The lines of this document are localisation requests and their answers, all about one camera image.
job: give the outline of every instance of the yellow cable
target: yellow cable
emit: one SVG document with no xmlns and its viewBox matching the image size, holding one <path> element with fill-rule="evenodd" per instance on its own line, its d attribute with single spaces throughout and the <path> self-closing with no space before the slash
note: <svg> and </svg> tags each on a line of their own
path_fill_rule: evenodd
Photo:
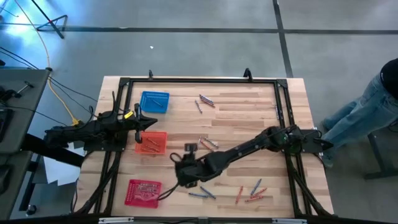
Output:
<svg viewBox="0 0 398 224">
<path fill-rule="evenodd" d="M 21 7 L 21 5 L 18 3 L 17 0 L 15 0 L 15 3 L 18 5 L 18 7 L 21 9 L 21 11 L 25 14 L 26 18 L 29 20 L 29 22 L 30 22 L 30 24 L 32 25 L 33 29 L 36 31 L 37 35 L 40 37 L 40 40 L 42 41 L 42 44 L 43 44 L 43 46 L 44 46 L 45 54 L 47 55 L 47 66 L 48 66 L 48 68 L 50 68 L 50 55 L 49 55 L 49 51 L 47 50 L 47 47 L 46 47 L 46 45 L 45 45 L 45 43 L 44 43 L 44 40 L 43 40 L 42 36 L 39 34 L 39 32 L 37 31 L 35 25 L 33 25 L 33 22 L 30 20 L 29 16 L 27 16 L 27 14 L 25 13 L 25 11 L 23 10 L 23 8 Z M 52 88 L 50 78 L 47 79 L 47 83 L 49 84 L 50 90 L 51 90 L 51 91 L 54 93 L 54 95 L 61 101 L 61 103 L 63 104 L 63 106 L 65 107 L 65 109 L 67 109 L 67 111 L 68 111 L 70 117 L 72 118 L 72 125 L 77 125 L 77 124 L 79 124 L 79 120 L 77 120 L 77 119 L 73 116 L 73 114 L 72 114 L 72 112 L 69 110 L 67 104 L 58 96 L 58 94 L 57 94 L 57 93 L 54 91 L 54 89 Z"/>
</svg>

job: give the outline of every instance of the person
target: person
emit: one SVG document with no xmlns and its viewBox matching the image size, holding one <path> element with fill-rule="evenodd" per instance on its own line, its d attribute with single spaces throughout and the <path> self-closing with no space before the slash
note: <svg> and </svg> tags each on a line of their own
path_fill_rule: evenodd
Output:
<svg viewBox="0 0 398 224">
<path fill-rule="evenodd" d="M 323 152 L 326 168 L 333 167 L 337 149 L 349 141 L 384 128 L 398 118 L 398 58 L 387 62 L 371 80 L 362 96 L 348 103 L 322 125 L 327 131 L 323 140 L 333 147 Z"/>
</svg>

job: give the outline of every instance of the white paper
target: white paper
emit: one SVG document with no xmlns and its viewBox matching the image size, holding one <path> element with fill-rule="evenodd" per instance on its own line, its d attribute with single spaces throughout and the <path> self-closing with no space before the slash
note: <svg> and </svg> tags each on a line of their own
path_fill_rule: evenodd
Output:
<svg viewBox="0 0 398 224">
<path fill-rule="evenodd" d="M 75 149 L 73 142 L 68 143 L 69 151 L 84 156 L 84 150 L 82 147 Z M 58 186 L 64 184 L 73 183 L 79 178 L 80 168 L 75 167 L 63 162 L 58 162 L 55 159 L 44 157 L 45 174 L 47 176 L 47 182 L 52 183 L 58 181 Z"/>
</svg>

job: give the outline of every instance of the blue marker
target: blue marker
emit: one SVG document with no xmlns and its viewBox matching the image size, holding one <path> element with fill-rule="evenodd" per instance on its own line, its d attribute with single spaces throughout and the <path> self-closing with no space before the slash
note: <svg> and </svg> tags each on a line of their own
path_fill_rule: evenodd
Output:
<svg viewBox="0 0 398 224">
<path fill-rule="evenodd" d="M 259 179 L 259 181 L 257 181 L 256 186 L 254 186 L 254 188 L 251 191 L 250 195 L 253 195 L 256 192 L 256 190 L 259 187 L 260 183 L 261 183 L 261 179 Z"/>
<path fill-rule="evenodd" d="M 195 193 L 188 193 L 188 194 L 192 195 L 192 196 L 203 197 L 203 198 L 208 198 L 209 197 L 207 195 L 201 195 L 201 194 L 195 194 Z"/>
<path fill-rule="evenodd" d="M 201 190 L 206 192 L 206 194 L 208 194 L 210 197 L 212 197 L 213 199 L 216 199 L 216 196 L 214 196 L 212 193 L 210 193 L 208 190 L 206 190 L 204 187 L 200 186 Z"/>
</svg>

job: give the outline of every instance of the wooden tabletop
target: wooden tabletop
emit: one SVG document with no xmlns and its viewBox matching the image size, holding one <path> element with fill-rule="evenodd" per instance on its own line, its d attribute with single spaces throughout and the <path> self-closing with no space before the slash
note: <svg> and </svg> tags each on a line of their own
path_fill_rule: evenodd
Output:
<svg viewBox="0 0 398 224">
<path fill-rule="evenodd" d="M 120 77 L 104 77 L 96 113 L 112 108 L 112 91 L 117 92 Z M 290 100 L 297 125 L 302 129 L 313 127 L 305 85 L 302 78 L 287 79 Z M 282 153 L 261 150 L 232 163 L 219 176 L 199 185 L 217 196 L 196 198 L 188 192 L 201 193 L 199 187 L 178 187 L 167 199 L 159 202 L 157 209 L 129 207 L 124 205 L 130 179 L 153 180 L 162 183 L 162 190 L 173 187 L 174 163 L 169 159 L 172 152 L 182 154 L 185 143 L 198 142 L 200 136 L 207 137 L 220 146 L 221 151 L 231 149 L 252 139 L 269 126 L 278 126 L 275 112 L 274 87 L 270 84 L 253 83 L 134 83 L 130 107 L 139 103 L 143 91 L 170 93 L 166 114 L 144 113 L 159 121 L 148 131 L 166 131 L 167 149 L 164 155 L 142 155 L 134 152 L 134 131 L 129 133 L 126 150 L 122 154 L 117 187 L 114 195 L 112 216 L 150 217 L 293 217 L 292 200 L 285 159 Z M 200 102 L 202 94 L 215 102 L 216 108 Z M 200 103 L 200 114 L 195 100 Z M 209 151 L 199 146 L 197 157 Z M 94 152 L 84 162 L 78 181 L 78 210 L 98 185 L 104 152 Z M 325 171 L 313 155 L 302 155 L 307 185 L 326 210 L 333 213 L 326 182 Z M 245 203 L 259 179 L 259 189 L 267 187 L 264 199 Z M 240 202 L 235 199 L 240 186 L 243 194 Z M 108 188 L 105 190 L 102 208 L 106 205 Z M 302 194 L 298 190 L 302 211 Z"/>
</svg>

